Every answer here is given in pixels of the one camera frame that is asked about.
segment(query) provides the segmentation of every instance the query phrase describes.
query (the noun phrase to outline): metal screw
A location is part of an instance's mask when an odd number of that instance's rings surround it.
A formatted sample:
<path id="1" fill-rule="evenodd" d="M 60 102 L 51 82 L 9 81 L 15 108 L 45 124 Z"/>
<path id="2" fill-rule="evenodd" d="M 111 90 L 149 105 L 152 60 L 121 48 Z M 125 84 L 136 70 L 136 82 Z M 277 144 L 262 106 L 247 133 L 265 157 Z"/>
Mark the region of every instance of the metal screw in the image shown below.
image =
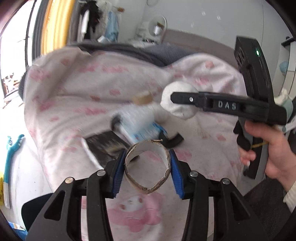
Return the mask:
<path id="1" fill-rule="evenodd" d="M 73 180 L 74 179 L 72 177 L 67 177 L 66 180 L 65 180 L 65 183 L 67 183 L 67 184 L 72 183 Z"/>
<path id="2" fill-rule="evenodd" d="M 230 180 L 228 178 L 223 178 L 222 183 L 225 185 L 228 185 L 228 184 L 230 184 Z"/>
<path id="3" fill-rule="evenodd" d="M 105 170 L 98 170 L 98 172 L 96 173 L 99 177 L 102 177 L 106 174 Z"/>
<path id="4" fill-rule="evenodd" d="M 191 171 L 191 172 L 189 173 L 189 175 L 190 175 L 191 177 L 197 177 L 197 176 L 198 176 L 198 172 L 197 172 L 197 171 Z"/>

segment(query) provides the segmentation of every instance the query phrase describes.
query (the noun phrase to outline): tape roll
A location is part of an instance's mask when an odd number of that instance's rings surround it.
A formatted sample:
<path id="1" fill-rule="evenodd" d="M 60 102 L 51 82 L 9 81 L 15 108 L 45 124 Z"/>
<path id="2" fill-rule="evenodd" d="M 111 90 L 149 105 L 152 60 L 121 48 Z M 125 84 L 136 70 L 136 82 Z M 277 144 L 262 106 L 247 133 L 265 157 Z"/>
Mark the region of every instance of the tape roll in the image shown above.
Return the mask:
<path id="1" fill-rule="evenodd" d="M 140 155 L 145 151 L 152 151 L 155 154 L 157 154 L 163 160 L 163 163 L 166 166 L 166 171 L 164 173 L 164 176 L 152 188 L 147 188 L 137 183 L 128 172 L 128 165 L 130 161 L 134 157 Z M 128 153 L 126 155 L 126 159 L 125 159 L 125 175 L 128 182 L 131 184 L 131 186 L 135 188 L 137 191 L 139 191 L 140 193 L 150 194 L 156 191 L 168 179 L 170 175 L 170 171 L 171 171 L 170 154 L 168 150 L 158 141 L 154 141 L 154 140 L 142 141 L 129 148 Z"/>

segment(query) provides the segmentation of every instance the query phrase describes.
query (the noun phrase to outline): yellow object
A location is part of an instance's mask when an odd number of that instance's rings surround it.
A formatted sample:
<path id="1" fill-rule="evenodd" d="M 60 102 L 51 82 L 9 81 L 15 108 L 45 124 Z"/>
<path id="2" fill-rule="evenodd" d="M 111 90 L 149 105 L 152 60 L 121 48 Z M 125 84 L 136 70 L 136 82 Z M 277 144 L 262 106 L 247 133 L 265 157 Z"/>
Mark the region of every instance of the yellow object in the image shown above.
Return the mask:
<path id="1" fill-rule="evenodd" d="M 3 173 L 0 171 L 0 206 L 4 204 L 4 195 L 3 195 Z"/>
<path id="2" fill-rule="evenodd" d="M 259 144 L 251 145 L 251 149 L 253 149 L 253 148 L 257 148 L 257 147 L 260 147 L 260 146 L 263 146 L 263 145 L 265 145 L 265 144 L 268 144 L 268 142 L 267 142 L 267 141 L 263 141 L 263 142 L 261 142 L 261 143 L 259 143 Z"/>
<path id="3" fill-rule="evenodd" d="M 55 49 L 60 49 L 67 44 L 68 31 L 75 0 L 52 0 L 48 14 L 46 29 L 42 30 L 43 54 L 50 53 Z"/>

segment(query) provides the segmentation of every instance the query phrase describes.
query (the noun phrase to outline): bedspread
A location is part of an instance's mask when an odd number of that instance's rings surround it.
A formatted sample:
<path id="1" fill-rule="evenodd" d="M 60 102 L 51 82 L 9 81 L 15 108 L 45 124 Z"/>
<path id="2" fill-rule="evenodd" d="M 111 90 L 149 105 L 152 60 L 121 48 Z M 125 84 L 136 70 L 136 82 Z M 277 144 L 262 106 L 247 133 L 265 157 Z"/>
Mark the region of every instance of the bedspread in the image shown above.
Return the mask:
<path id="1" fill-rule="evenodd" d="M 149 90 L 160 102 L 163 88 L 177 80 L 199 91 L 246 95 L 237 70 L 203 53 L 162 68 L 113 52 L 90 55 L 77 47 L 37 59 L 26 76 L 25 122 L 52 190 L 69 176 L 87 178 L 99 169 L 81 145 L 83 136 L 108 130 L 112 115 L 139 92 Z M 242 174 L 232 132 L 236 121 L 233 116 L 200 111 L 186 121 L 171 116 L 164 127 L 169 135 L 179 132 L 185 139 L 175 148 L 179 160 L 207 178 L 228 177 L 236 184 Z M 159 162 L 152 153 L 148 157 L 151 163 Z M 145 162 L 134 174 L 153 183 L 158 172 L 161 168 L 152 169 Z M 87 240 L 85 199 L 82 204 L 82 238 Z M 137 193 L 124 178 L 117 197 L 107 200 L 114 240 L 179 241 L 188 204 L 175 193 L 171 178 L 149 195 Z M 209 234 L 214 222 L 212 202 L 210 213 Z"/>

